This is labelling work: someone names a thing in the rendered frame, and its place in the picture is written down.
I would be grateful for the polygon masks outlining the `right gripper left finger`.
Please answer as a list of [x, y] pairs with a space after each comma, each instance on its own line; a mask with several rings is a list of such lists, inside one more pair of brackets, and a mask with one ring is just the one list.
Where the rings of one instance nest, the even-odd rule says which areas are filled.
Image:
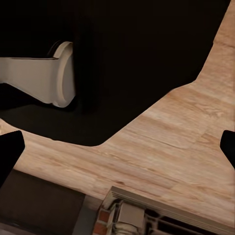
[[0, 188], [25, 149], [20, 130], [0, 136]]

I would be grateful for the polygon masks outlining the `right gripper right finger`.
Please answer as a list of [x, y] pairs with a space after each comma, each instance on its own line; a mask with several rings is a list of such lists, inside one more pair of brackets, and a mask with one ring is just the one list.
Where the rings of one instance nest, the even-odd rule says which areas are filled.
[[223, 131], [220, 149], [235, 169], [235, 132], [229, 130]]

